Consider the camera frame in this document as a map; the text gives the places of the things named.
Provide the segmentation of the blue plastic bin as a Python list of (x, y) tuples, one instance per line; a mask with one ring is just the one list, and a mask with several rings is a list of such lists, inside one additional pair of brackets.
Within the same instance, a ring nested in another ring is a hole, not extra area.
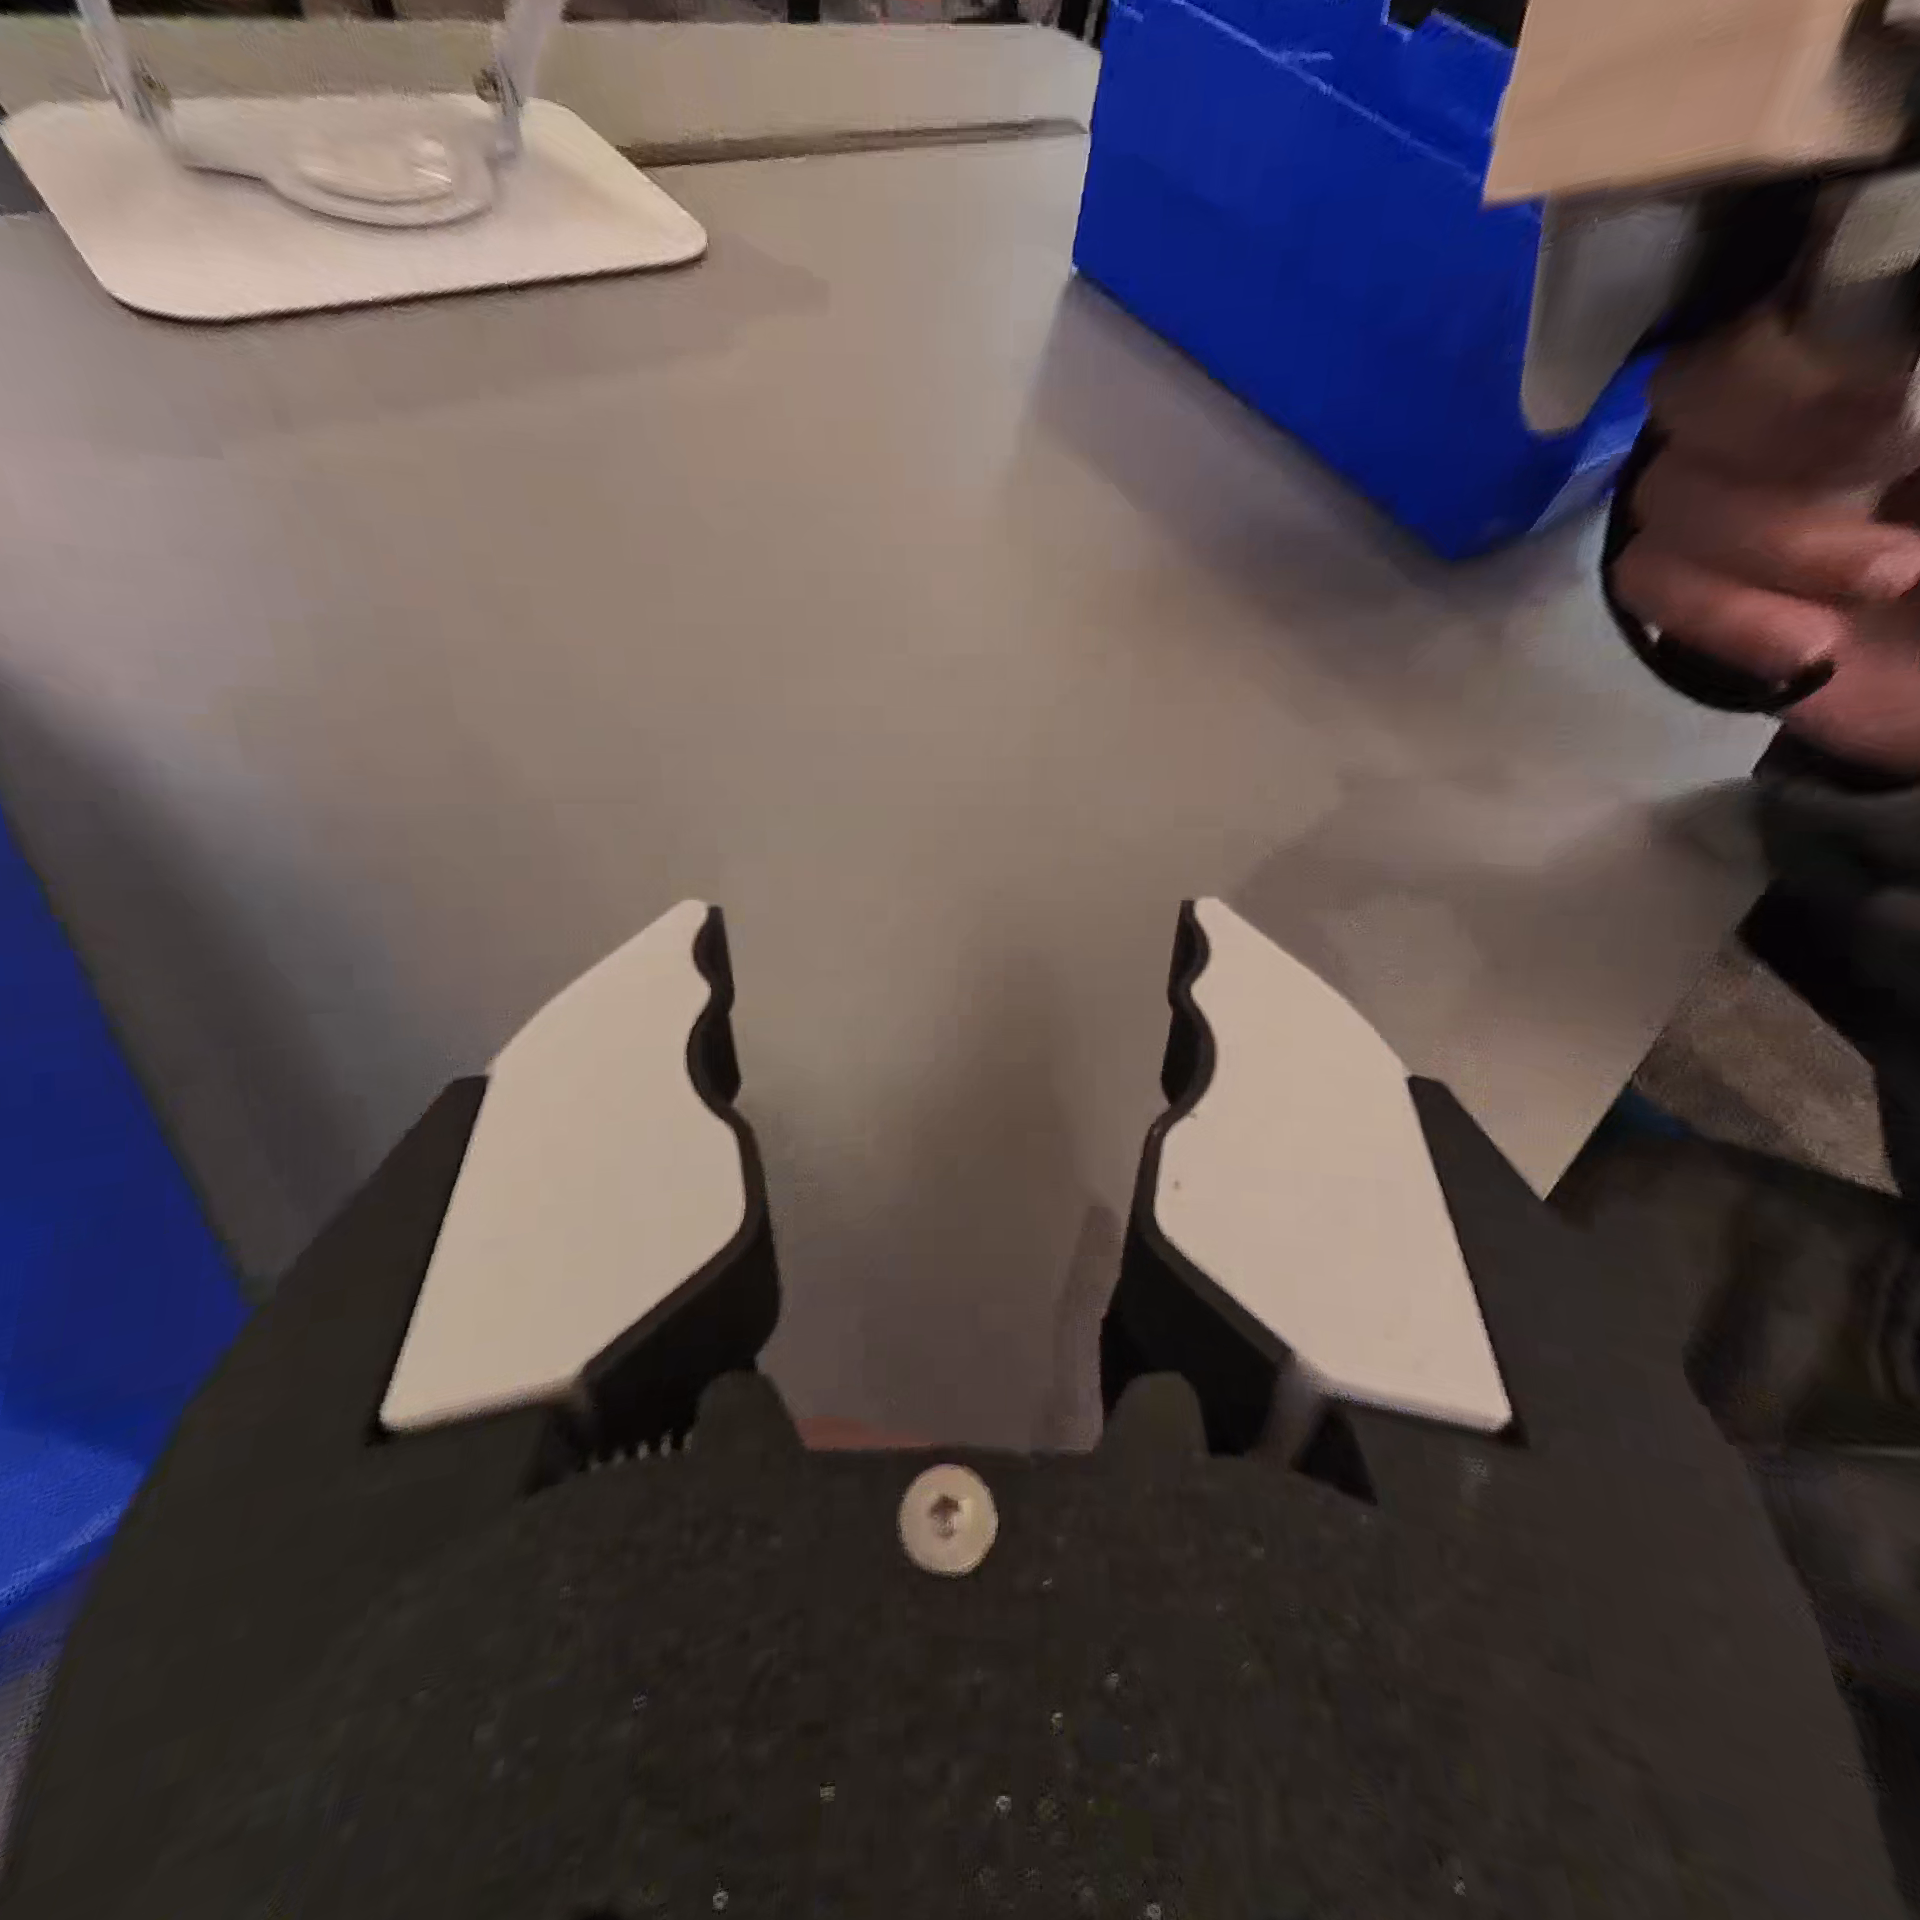
[(242, 1290), (45, 881), (0, 836), (0, 1623), (106, 1545)]
[(1543, 439), (1520, 410), (1543, 211), (1480, 205), (1527, 7), (1137, 0), (1069, 258), (1137, 324), (1460, 563), (1586, 516), (1646, 361)]

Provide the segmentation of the wooden block with blue stripe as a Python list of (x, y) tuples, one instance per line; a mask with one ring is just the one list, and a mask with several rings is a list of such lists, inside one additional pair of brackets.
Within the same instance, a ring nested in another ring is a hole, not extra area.
[(1888, 0), (1532, 0), (1480, 198), (1884, 165), (1913, 60)]

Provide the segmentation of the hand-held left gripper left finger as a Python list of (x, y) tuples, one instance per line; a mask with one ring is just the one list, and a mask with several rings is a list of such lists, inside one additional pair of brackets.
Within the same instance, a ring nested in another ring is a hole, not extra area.
[(778, 1252), (730, 1013), (725, 911), (689, 898), (491, 1053), (384, 1435), (552, 1412), (644, 1452), (758, 1366)]

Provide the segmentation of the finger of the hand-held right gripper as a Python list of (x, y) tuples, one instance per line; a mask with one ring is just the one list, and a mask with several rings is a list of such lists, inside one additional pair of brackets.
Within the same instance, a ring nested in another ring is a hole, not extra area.
[(1696, 196), (1577, 196), (1543, 205), (1520, 416), (1574, 431), (1669, 314), (1696, 253)]

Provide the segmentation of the grey hooded sweatshirt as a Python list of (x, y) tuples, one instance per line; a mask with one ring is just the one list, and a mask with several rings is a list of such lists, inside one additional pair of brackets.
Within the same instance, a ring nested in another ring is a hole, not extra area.
[(1679, 1281), (1691, 1396), (1814, 1603), (1913, 1907), (1913, 881), (1832, 937), (1776, 911), (1784, 950), (1710, 961), (1630, 1079), (1646, 1118), (1608, 1118), (1559, 1204)]

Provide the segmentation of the grey desk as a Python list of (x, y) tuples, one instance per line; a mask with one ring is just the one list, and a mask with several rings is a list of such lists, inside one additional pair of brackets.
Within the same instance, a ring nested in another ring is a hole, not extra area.
[(681, 898), (795, 1412), (1069, 1444), (1186, 898), (1550, 1189), (1756, 898), (1590, 530), (1444, 570), (1069, 278), (1084, 142), (700, 154), (669, 278), (236, 328), (6, 214), (6, 816), (247, 1281)]

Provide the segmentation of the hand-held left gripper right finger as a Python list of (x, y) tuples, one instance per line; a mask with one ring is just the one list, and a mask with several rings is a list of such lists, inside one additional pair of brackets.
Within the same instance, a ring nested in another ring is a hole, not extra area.
[(1411, 1072), (1222, 898), (1179, 902), (1159, 1085), (1104, 1307), (1104, 1412), (1173, 1374), (1211, 1452), (1302, 1452), (1339, 1408), (1514, 1435)]

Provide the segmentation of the white document stand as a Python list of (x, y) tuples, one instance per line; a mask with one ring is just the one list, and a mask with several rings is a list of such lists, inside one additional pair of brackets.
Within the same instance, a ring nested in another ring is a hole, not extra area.
[(681, 270), (709, 229), (536, 98), (563, 0), (512, 0), (467, 92), (175, 98), (80, 0), (104, 101), (6, 111), (6, 152), (97, 285), (236, 324)]

